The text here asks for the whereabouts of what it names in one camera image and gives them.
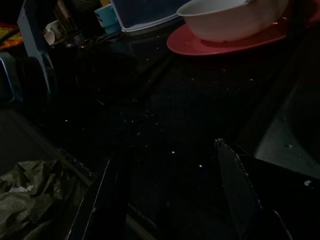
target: dark countertop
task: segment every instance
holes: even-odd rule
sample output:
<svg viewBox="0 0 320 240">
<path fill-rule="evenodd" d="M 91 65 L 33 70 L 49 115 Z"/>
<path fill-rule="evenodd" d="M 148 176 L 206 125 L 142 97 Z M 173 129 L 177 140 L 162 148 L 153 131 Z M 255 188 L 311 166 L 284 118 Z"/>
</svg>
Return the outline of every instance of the dark countertop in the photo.
<svg viewBox="0 0 320 240">
<path fill-rule="evenodd" d="M 93 47 L 73 66 L 75 88 L 20 111 L 96 173 L 133 148 L 130 203 L 166 239 L 237 239 L 214 142 L 263 97 L 257 93 L 277 79 L 295 45 L 190 57 L 170 53 L 167 37 Z"/>
</svg>

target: pink plate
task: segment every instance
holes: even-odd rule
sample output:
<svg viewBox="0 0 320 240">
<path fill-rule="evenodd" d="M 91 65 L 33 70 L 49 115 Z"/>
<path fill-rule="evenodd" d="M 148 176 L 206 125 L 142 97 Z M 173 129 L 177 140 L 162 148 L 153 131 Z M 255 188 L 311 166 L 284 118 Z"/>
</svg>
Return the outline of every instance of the pink plate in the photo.
<svg viewBox="0 0 320 240">
<path fill-rule="evenodd" d="M 175 30 L 167 40 L 168 48 L 182 55 L 207 56 L 226 54 L 246 49 L 256 48 L 274 43 L 286 37 L 289 29 L 291 6 L 283 16 L 267 29 L 239 41 L 216 43 L 197 38 L 186 24 Z M 309 0 L 306 8 L 308 26 L 320 22 L 320 0 Z"/>
</svg>

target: white bowl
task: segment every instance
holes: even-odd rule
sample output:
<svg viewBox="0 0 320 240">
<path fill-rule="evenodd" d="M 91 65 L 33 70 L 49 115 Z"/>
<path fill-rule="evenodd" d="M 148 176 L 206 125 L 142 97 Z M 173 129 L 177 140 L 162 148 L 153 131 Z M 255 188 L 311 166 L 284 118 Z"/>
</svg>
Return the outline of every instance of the white bowl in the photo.
<svg viewBox="0 0 320 240">
<path fill-rule="evenodd" d="M 192 0 L 177 10 L 198 38 L 216 43 L 254 35 L 276 21 L 289 0 Z"/>
</svg>

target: blue cup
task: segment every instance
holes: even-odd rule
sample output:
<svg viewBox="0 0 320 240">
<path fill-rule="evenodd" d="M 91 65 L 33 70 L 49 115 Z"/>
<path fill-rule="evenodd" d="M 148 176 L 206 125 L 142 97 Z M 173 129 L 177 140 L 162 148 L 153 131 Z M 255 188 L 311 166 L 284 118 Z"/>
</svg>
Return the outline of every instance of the blue cup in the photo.
<svg viewBox="0 0 320 240">
<path fill-rule="evenodd" d="M 107 35 L 113 35 L 121 31 L 118 18 L 112 4 L 108 4 L 94 11 L 95 15 Z"/>
</svg>

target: clear plastic container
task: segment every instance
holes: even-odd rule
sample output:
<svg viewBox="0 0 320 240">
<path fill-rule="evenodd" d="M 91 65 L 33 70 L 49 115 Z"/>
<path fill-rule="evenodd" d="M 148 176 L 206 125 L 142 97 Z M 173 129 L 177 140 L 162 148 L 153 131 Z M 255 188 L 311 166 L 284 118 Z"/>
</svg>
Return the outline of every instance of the clear plastic container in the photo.
<svg viewBox="0 0 320 240">
<path fill-rule="evenodd" d="M 189 0 L 112 0 L 123 32 L 141 31 L 178 17 Z"/>
</svg>

